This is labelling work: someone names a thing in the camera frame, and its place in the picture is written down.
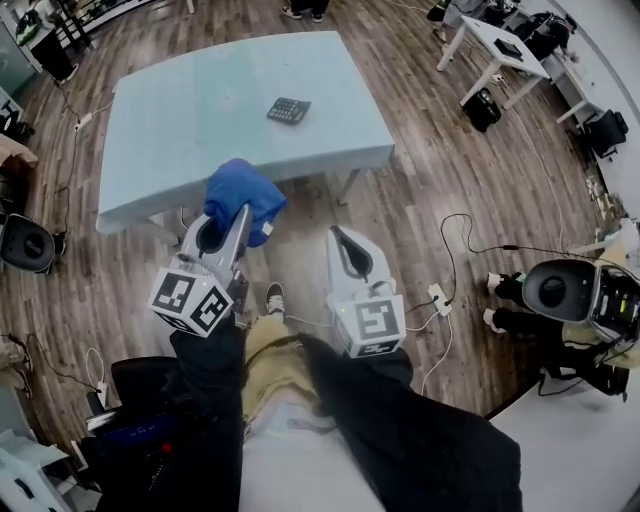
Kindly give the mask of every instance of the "black chair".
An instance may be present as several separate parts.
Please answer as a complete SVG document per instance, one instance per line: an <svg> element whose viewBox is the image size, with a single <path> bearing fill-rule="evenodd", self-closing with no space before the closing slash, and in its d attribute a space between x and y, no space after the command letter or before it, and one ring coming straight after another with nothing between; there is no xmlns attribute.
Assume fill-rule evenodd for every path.
<svg viewBox="0 0 640 512"><path fill-rule="evenodd" d="M627 141L629 127L620 112L607 110L598 119L593 114L584 122L583 130L589 146L600 158L607 158L618 150L615 146Z"/></svg>
<svg viewBox="0 0 640 512"><path fill-rule="evenodd" d="M29 124L18 121L19 116L20 113L12 109L11 102L7 100L0 109L0 133L20 144L25 144L35 131Z"/></svg>
<svg viewBox="0 0 640 512"><path fill-rule="evenodd" d="M29 272L48 272L55 257L53 235L27 217L7 216L0 236L0 259Z"/></svg>

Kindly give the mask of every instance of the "blue towel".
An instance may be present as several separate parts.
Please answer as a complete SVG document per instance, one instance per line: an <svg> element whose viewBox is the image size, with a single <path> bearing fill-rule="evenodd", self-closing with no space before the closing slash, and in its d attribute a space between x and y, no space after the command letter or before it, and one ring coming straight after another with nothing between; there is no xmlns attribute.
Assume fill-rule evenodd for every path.
<svg viewBox="0 0 640 512"><path fill-rule="evenodd" d="M216 218L220 229L226 232L246 203L249 203L253 213L249 247L258 247L269 238L262 230L264 223L272 224L287 200L253 165L241 158L234 158L218 167L209 178L204 213Z"/></svg>

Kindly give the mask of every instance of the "desk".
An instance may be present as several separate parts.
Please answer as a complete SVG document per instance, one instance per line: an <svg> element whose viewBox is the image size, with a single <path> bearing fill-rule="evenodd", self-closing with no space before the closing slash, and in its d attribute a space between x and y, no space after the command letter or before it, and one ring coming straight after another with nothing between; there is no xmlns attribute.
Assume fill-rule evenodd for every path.
<svg viewBox="0 0 640 512"><path fill-rule="evenodd" d="M462 100L460 100L460 105L464 105L469 98L477 93L480 89L484 87L484 85L491 79L491 77L500 69L501 66L510 66L515 69L519 69L521 71L525 71L526 73L530 73L533 76L531 80L529 80L512 98L510 98L505 104L504 108L511 108L520 98L522 98L525 94L527 94L533 87L543 78L549 78L549 75L542 67L542 64L538 62L529 48L525 46L525 44L518 39L515 35L507 32L506 30L502 30L501 28L494 27L487 23L483 23L478 20L474 20L472 18L468 18L467 16L462 17L463 25L458 30L456 37L451 42L451 45L447 49L447 51L442 56L440 63L436 66L438 71L444 70L444 68L449 63L451 57L453 57L454 53L462 43L465 34L467 31L470 31L476 38L489 50L491 55L493 56L493 60L489 63L487 69L485 69L482 76L478 79L478 81L473 85L473 87L469 90L469 92L465 95ZM515 45L518 50L522 53L522 60L514 59L513 57L508 57L504 55L494 44L496 39L502 39L503 41L507 41L513 45Z"/></svg>
<svg viewBox="0 0 640 512"><path fill-rule="evenodd" d="M592 107L598 112L606 111L606 108L604 108L602 101L596 94L594 82L589 78L587 71L583 66L580 65L580 63L572 62L568 58L565 58L563 55L559 55L558 53L554 53L553 55L547 57L547 59L554 59L558 63L558 66L562 69L562 75L554 78L553 82L556 83L563 78L568 79L573 85L574 89L582 98L582 100L571 107L568 112L556 119L556 123L563 123L571 116L573 116L576 112L586 107Z"/></svg>
<svg viewBox="0 0 640 512"><path fill-rule="evenodd" d="M279 97L311 101L295 126L267 119ZM393 139L336 32L247 39L175 57L122 78L107 128L96 228L201 206L217 167L240 157L274 182L384 166Z"/></svg>

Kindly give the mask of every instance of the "wire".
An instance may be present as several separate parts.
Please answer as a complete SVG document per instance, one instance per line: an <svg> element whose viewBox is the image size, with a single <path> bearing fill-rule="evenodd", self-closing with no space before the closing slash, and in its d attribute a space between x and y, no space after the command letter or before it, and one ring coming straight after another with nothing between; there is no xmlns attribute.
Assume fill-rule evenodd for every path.
<svg viewBox="0 0 640 512"><path fill-rule="evenodd" d="M618 354L615 354L615 353L614 353L614 354L612 354L611 356L607 357L607 353L609 352L609 350L614 350L614 349L616 348L616 347L615 347L615 345L614 345L614 346L613 346L613 347L611 347L609 350L607 350L607 352L605 352L605 354L602 356L602 359L601 359L601 360L600 360L600 362L596 365L596 367L597 367L597 366L600 366L601 364L605 364L605 363L607 363L607 361L611 361L611 359L613 359L614 357L618 357L618 356L621 356L621 355L623 355L623 354L626 354L626 353L627 353L627 352L629 352L629 350L631 350L634 346L635 346L635 344L634 344L634 345L630 345L629 347L627 347L627 348L626 348L625 350L623 350L622 352L620 352L620 353L618 353ZM564 389L561 389L560 391L551 391L550 393L542 393L542 387L544 386L545 381L546 381L546 374L543 374L543 375L542 375L542 379L540 379L540 384L538 385L538 396L545 397L545 396L561 395L562 393L566 393L566 392L567 392L567 391L569 391L570 389L575 388L578 384L583 383L585 380L584 380L584 377L581 377L581 378L580 378L580 380L578 380L578 381L574 382L573 384L571 384L570 386L567 386L567 387L566 387L566 388L564 388Z"/></svg>
<svg viewBox="0 0 640 512"><path fill-rule="evenodd" d="M310 322L309 320L305 320L304 318L300 318L293 315L287 315L287 318L291 318L292 320L297 320L298 322L302 322L303 324L315 325L316 327L333 327L333 324L320 324L317 322Z"/></svg>
<svg viewBox="0 0 640 512"><path fill-rule="evenodd" d="M80 115L75 110L73 110L73 108L71 108L71 103L69 103L69 98L67 97L67 93L64 91L62 86L56 81L56 79L53 78L53 75L51 75L51 73L47 71L47 74L51 77L51 81L53 82L53 85L55 85L58 88L58 90L62 93L62 97L64 98L64 105L65 105L62 111L64 112L65 110L69 110L69 112L71 112L75 116L77 122L79 123Z"/></svg>
<svg viewBox="0 0 640 512"><path fill-rule="evenodd" d="M113 100L111 100L109 103L107 103L104 107L99 108L98 110L96 110L95 112L93 112L91 114L91 117L95 116L96 114L99 114L100 112L102 112L103 110L107 110L111 105L113 105Z"/></svg>
<svg viewBox="0 0 640 512"><path fill-rule="evenodd" d="M433 319L436 317L436 315L437 315L438 313L439 313L439 311L436 311L433 315L431 315L431 316L429 317L429 320L427 320L427 321L426 321L426 323L425 323L422 327L418 327L418 328L416 328L416 329L413 329L413 328L411 328L411 327L407 327L407 328L406 328L406 329L407 329L407 331L411 331L411 332L418 332L418 331L421 331L422 329L425 329L425 328L427 327L427 325L429 325L429 322L431 322L431 320L433 320Z"/></svg>
<svg viewBox="0 0 640 512"><path fill-rule="evenodd" d="M617 269L621 270L622 272L627 274L629 277L631 277L634 281L636 281L637 283L640 283L640 279L638 277L636 277L628 269L620 266L617 263L614 263L613 261L609 261L607 259L600 258L598 256L587 256L585 254L574 254L574 253L571 253L571 252L568 252L568 251L556 251L554 249L541 249L539 247L530 247L530 246L516 245L516 244L494 245L492 247L487 247L485 249L476 250L473 247L471 247L471 232L473 231L473 218L468 213L452 213L451 215L447 215L444 219L442 219L442 222L440 223L440 235L442 236L442 241L444 242L444 245L447 248L447 252L449 253L449 258L451 259L451 268L453 269L453 293L451 294L451 299L449 299L447 302L445 302L446 306L448 306L449 304L451 304L453 302L453 299L456 296L456 290L457 290L457 287L458 287L456 264L455 264L455 261L453 259L453 253L451 252L451 249L449 247L449 243L447 242L447 238L444 235L444 224L445 224L445 222L447 220L449 220L452 217L463 217L464 219L469 219L469 221L471 223L471 225L469 227L469 232L467 233L466 241L465 241L465 238L464 238L464 234L462 234L462 242L465 244L465 247L467 248L467 250L469 252L472 252L473 254L484 254L485 252L494 251L496 249L502 249L503 251L527 250L527 251L544 252L544 253L549 253L549 254L557 254L559 256L565 256L565 257L569 256L569 257L572 257L572 258L582 258L582 259L592 260L592 261L603 261L605 263L609 263L610 265L613 265L614 267L616 267Z"/></svg>
<svg viewBox="0 0 640 512"><path fill-rule="evenodd" d="M102 373L100 374L100 380L98 382L104 382L104 361L102 360L102 356L100 355L100 352L98 352L93 347L87 350L87 354L84 356L84 367L85 367L85 370L87 370L87 377L89 377L89 382L91 382L91 385L95 388L96 385L93 383L93 379L91 378L91 372L89 371L89 354L91 354L91 352L95 352L96 356L98 356L98 359L100 360L100 366L102 367Z"/></svg>
<svg viewBox="0 0 640 512"><path fill-rule="evenodd" d="M392 4L392 5L397 5L398 7L405 7L407 9L413 9L416 11L421 11L421 12L426 12L427 14L429 14L429 10L428 9L423 9L422 7L415 7L413 5L405 5L405 4L397 4L395 2L392 2L391 0L385 0L388 4Z"/></svg>
<svg viewBox="0 0 640 512"><path fill-rule="evenodd" d="M413 313L416 309L421 308L422 306L430 306L431 304L433 304L436 301L436 299L430 300L429 302L422 302L420 304L416 304L415 306L413 306L412 308L409 309L409 311L407 311L404 316L407 316L409 313Z"/></svg>
<svg viewBox="0 0 640 512"><path fill-rule="evenodd" d="M56 190L56 194L67 191L67 206L64 213L64 229L61 231L61 234L66 234L69 228L68 220L69 220L69 210L71 210L71 189L69 186L71 185L71 179L73 178L73 173L76 168L76 149L78 147L78 132L74 130L73 135L73 156L71 157L71 171L69 172L69 177L67 178L67 182L64 187Z"/></svg>
<svg viewBox="0 0 640 512"><path fill-rule="evenodd" d="M420 394L424 396L424 387L427 384L427 379L429 378L429 375L431 375L435 369L440 366L440 363L442 361L444 361L444 359L447 357L447 354L449 354L449 350L451 350L451 344L453 342L453 328L451 327L451 313L449 313L447 315L447 322L449 323L449 344L447 345L447 350L445 350L444 355L440 358L440 360L433 366L433 368L431 368L431 370L429 370L429 372L424 376L424 379L422 379L422 388L420 390Z"/></svg>
<svg viewBox="0 0 640 512"><path fill-rule="evenodd" d="M99 390L97 388L95 388L93 385L87 384L86 382L82 382L81 380L76 379L73 375L67 375L67 374L64 374L64 373L60 373L58 370L56 370L53 367L53 365L51 364L51 362L49 361L49 358L47 357L47 352L45 351L44 347L42 346L42 343L40 343L40 340L38 339L38 337L34 333L29 333L27 335L27 343L29 343L29 339L31 337L34 337L36 339L36 342L38 343L38 346L40 347L40 351L42 352L43 359L47 363L47 366L49 368L51 368L51 371L53 373L55 373L58 377L62 377L63 379L71 379L71 380L77 382L78 384L81 384L81 385L83 385L85 387L88 387L90 389L93 389L94 391L98 391L99 392Z"/></svg>

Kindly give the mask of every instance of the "plug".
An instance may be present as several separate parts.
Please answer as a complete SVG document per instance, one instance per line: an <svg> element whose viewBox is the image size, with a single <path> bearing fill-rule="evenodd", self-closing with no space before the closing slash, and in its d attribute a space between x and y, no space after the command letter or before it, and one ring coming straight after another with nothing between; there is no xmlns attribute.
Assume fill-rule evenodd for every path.
<svg viewBox="0 0 640 512"><path fill-rule="evenodd" d="M100 403L102 404L102 407L107 408L107 383L104 381L100 381L98 382L98 400L100 400Z"/></svg>
<svg viewBox="0 0 640 512"><path fill-rule="evenodd" d="M74 127L74 130L79 132L82 128L84 128L86 125L88 125L91 122L92 119L93 119L93 114L92 113L88 113L86 116L84 116L82 119L80 119L78 124Z"/></svg>
<svg viewBox="0 0 640 512"><path fill-rule="evenodd" d="M429 286L427 291L429 292L429 295L431 295L433 305L438 310L438 313L440 313L440 316L447 316L449 313L451 313L451 306L449 305L447 296L444 294L439 284L432 284L431 286Z"/></svg>

